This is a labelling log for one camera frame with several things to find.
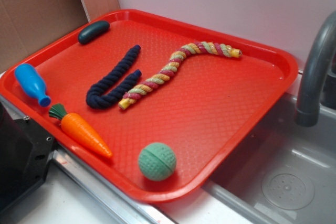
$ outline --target rubber ball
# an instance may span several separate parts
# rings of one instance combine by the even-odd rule
[[[176,155],[163,143],[152,143],[140,152],[138,164],[142,174],[153,181],[170,177],[176,169]]]

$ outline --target dark green cucumber toy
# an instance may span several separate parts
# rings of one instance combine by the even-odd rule
[[[78,35],[78,42],[86,44],[98,35],[104,33],[110,28],[110,23],[105,20],[94,22],[85,27]]]

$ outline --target gray faucet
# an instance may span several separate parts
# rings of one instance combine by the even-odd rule
[[[295,121],[310,127],[317,124],[320,102],[336,109],[336,11],[329,15],[317,34],[304,67]]]

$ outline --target red tray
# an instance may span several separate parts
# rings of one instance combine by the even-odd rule
[[[109,145],[112,159],[95,155],[61,131],[59,121],[48,116],[49,108],[40,107],[22,91],[14,77],[18,64],[0,79],[0,93],[137,200],[169,201],[198,188],[298,73],[293,57],[282,50],[138,10],[111,12],[97,20],[107,20],[111,29],[90,43],[78,43],[81,27],[18,64],[36,68],[47,83],[51,104],[63,103],[68,112],[82,115]],[[190,56],[169,82],[125,111],[117,105],[106,110],[86,105],[90,86],[134,45],[141,46],[141,53],[128,73],[140,69],[145,80],[174,51],[199,41],[231,45],[243,55],[239,60]],[[144,178],[138,168],[141,149],[153,142],[169,145],[177,158],[175,173],[162,182]]]

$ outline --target cardboard box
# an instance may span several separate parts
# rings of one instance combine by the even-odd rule
[[[81,0],[0,0],[0,72],[87,22]]]

